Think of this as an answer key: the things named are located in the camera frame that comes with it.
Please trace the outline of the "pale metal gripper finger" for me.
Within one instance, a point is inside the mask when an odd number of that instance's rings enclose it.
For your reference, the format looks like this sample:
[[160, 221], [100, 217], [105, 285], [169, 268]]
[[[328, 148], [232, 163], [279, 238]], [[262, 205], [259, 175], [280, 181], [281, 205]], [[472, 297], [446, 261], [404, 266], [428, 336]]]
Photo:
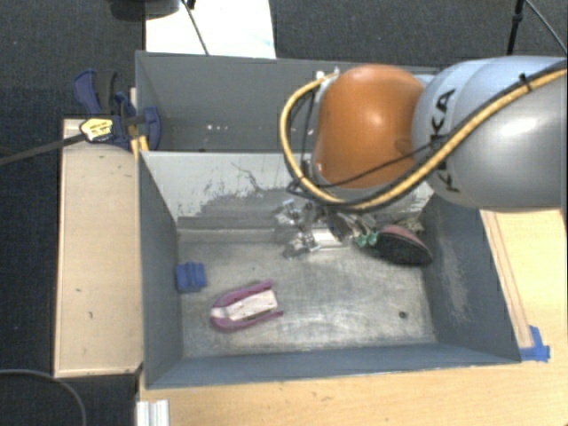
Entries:
[[298, 233], [283, 250], [286, 259], [297, 258], [320, 250], [320, 245], [312, 233]]
[[296, 203], [293, 199], [285, 200], [275, 212], [275, 224], [278, 227], [309, 229], [311, 227], [310, 209], [311, 204], [308, 201]]

